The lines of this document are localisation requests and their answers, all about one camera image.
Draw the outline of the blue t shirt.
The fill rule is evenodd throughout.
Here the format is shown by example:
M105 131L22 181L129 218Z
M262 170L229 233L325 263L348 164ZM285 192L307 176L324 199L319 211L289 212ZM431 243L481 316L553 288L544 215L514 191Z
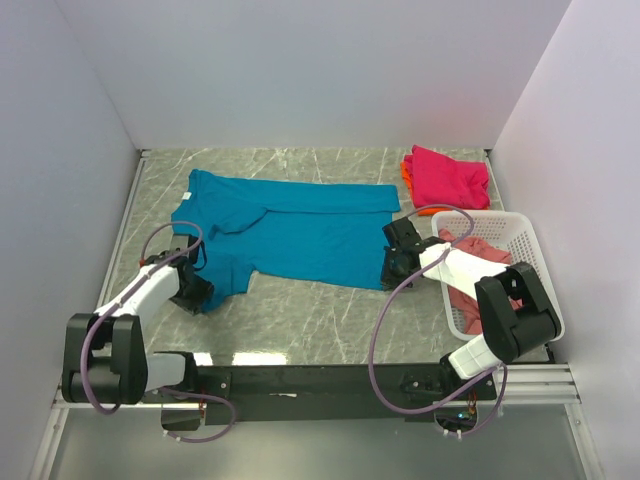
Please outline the blue t shirt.
M313 184L229 178L194 169L171 220L201 236L210 312L247 291L253 272L378 290L383 228L400 209L389 184Z

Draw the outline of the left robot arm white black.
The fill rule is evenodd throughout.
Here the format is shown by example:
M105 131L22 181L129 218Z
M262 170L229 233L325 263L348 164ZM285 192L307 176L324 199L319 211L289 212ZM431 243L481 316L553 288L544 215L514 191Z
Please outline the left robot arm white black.
M148 354L144 325L167 302L192 315L203 312L214 293L214 285L199 275L206 261L201 236L175 234L169 249L141 260L137 276L113 300L92 313L72 316L65 332L64 400L89 403L109 414L107 405L134 405L150 391L195 391L194 355Z

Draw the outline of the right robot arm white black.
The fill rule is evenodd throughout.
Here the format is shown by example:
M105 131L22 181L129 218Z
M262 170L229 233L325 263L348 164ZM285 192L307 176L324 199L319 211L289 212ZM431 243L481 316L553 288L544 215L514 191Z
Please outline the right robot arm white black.
M423 238L408 217L383 227L388 245L381 284L397 295L418 277L451 287L477 303L481 330L445 355L438 368L452 384L461 384L501 364L509 364L563 333L560 315L535 268L506 264L462 249L474 229L447 241Z

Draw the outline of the salmon pink t shirt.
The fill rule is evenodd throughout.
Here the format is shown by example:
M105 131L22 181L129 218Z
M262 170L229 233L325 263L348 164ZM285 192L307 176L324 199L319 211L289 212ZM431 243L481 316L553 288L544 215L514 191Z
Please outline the salmon pink t shirt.
M439 238L453 247L436 267L436 278L447 285L451 307L461 316L461 327L454 326L454 331L466 336L479 335L482 324L475 284L483 277L503 273L513 264L513 256L475 235L453 245L456 238L449 230L441 229Z

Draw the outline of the orange folded t shirt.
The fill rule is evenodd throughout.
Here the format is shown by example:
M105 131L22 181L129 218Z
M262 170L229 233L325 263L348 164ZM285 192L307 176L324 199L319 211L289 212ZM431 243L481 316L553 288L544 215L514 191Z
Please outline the orange folded t shirt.
M412 179L411 173L409 172L407 163L405 161L402 161L400 163L400 168L401 168L402 179L404 180L404 183L409 191L409 196L411 200L414 200L413 179ZM436 213L439 213L441 211L447 211L447 208L446 207L424 208L418 212L418 215L419 216L435 215Z

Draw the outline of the magenta folded t shirt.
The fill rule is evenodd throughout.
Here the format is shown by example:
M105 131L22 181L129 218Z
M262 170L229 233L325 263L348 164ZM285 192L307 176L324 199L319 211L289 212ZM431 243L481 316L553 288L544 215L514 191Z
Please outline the magenta folded t shirt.
M416 208L444 204L470 210L489 208L489 172L484 163L456 160L417 145L402 161L412 175Z

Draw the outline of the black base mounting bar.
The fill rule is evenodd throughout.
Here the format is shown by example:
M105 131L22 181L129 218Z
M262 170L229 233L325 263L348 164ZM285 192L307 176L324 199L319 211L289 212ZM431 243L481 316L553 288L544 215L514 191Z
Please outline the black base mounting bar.
M186 394L229 401L242 421L310 421L394 418L371 386L363 365L199 366L195 384L177 395L148 392L143 402L182 403ZM374 373L383 395L406 409L429 406L464 382L435 363L380 364Z

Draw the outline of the white plastic laundry basket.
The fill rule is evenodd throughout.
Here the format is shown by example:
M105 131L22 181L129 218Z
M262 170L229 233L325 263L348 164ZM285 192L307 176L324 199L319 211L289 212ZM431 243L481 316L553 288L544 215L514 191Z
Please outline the white plastic laundry basket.
M468 213L475 222L471 236L482 238L492 247L509 252L515 263L526 262L534 267L561 324L560 334L551 341L560 340L565 332L564 319L542 250L529 219L520 213L497 210L471 210ZM434 235L446 229L454 237L458 237L467 231L468 225L468 220L454 211L436 213L431 219ZM441 287L449 330L459 340L471 340L472 335L464 332L465 319L462 311L452 306L448 287L444 284L441 284Z

